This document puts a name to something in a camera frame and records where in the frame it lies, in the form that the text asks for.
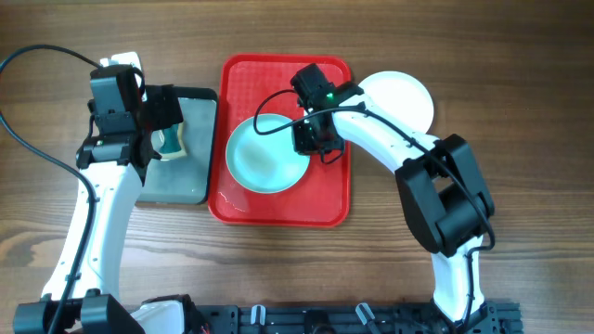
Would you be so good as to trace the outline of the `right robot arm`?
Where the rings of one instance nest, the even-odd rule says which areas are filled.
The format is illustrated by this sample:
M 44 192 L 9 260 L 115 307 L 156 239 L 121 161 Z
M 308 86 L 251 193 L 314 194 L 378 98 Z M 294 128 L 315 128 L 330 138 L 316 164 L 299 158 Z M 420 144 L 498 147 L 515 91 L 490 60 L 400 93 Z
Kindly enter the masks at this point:
M 301 153 L 352 142 L 394 173 L 407 226 L 432 256 L 433 314 L 419 321 L 434 333 L 466 333 L 487 317 L 480 290 L 479 254 L 494 247 L 489 219 L 495 204 L 470 145 L 459 135 L 430 135 L 424 115 L 433 101 L 420 83 L 382 72 L 378 79 L 335 85 L 291 81 L 304 116 L 293 122 Z

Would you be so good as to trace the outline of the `white plate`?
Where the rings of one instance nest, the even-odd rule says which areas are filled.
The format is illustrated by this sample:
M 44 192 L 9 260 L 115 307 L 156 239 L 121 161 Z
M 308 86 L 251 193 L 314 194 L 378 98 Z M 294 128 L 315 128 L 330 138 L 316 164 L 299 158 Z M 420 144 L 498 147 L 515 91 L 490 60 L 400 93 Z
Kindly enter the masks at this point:
M 413 130 L 427 134 L 433 124 L 434 104 L 427 88 L 401 71 L 380 71 L 359 86 L 385 111 Z

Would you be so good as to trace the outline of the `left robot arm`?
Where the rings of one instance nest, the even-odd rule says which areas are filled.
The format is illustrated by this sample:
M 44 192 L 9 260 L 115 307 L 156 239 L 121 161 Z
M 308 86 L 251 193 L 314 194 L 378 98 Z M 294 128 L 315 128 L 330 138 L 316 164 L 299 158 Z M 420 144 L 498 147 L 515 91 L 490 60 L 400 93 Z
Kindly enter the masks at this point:
M 80 323 L 84 333 L 197 333 L 204 322 L 188 295 L 150 299 L 130 313 L 118 300 L 127 225 L 156 153 L 156 130 L 200 115 L 216 120 L 212 89 L 151 85 L 143 101 L 137 89 L 96 88 L 88 103 L 91 127 L 77 152 L 82 176 L 75 211 L 58 265 L 40 301 L 17 307 L 17 333 L 64 333 Z

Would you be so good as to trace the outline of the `green yellow sponge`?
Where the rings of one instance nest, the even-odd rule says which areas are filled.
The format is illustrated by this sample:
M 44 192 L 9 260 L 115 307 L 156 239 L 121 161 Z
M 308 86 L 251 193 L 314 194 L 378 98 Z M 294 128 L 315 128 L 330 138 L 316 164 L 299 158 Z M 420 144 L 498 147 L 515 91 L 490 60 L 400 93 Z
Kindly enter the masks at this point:
M 180 122 L 158 132 L 161 145 L 156 151 L 161 161 L 172 161 L 184 158 L 187 155 L 183 141 L 184 123 Z

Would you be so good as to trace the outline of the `light blue plate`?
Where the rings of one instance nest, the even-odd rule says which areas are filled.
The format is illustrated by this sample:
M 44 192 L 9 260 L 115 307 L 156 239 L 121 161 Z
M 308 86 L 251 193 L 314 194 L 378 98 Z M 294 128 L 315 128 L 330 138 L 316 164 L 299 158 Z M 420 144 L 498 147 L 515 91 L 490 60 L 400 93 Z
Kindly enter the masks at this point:
M 258 135 L 253 117 L 238 125 L 226 144 L 226 166 L 231 176 L 256 193 L 275 194 L 295 186 L 309 163 L 308 156 L 294 151 L 290 129 Z

